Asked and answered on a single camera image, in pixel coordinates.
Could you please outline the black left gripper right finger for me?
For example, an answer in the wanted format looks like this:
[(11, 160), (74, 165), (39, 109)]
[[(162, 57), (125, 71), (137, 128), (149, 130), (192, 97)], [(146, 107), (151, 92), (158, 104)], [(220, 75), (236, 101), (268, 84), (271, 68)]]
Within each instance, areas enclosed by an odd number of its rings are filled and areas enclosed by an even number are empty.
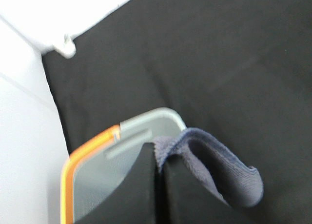
[(212, 195), (180, 156), (170, 156), (163, 172), (171, 224), (241, 223), (241, 215)]

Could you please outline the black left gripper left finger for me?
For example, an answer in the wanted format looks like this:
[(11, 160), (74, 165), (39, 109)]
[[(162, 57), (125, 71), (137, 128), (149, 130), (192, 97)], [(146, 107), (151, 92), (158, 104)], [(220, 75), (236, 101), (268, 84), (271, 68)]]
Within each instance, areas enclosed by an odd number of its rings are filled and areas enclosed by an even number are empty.
[(122, 183), (78, 224), (155, 224), (154, 144), (145, 143)]

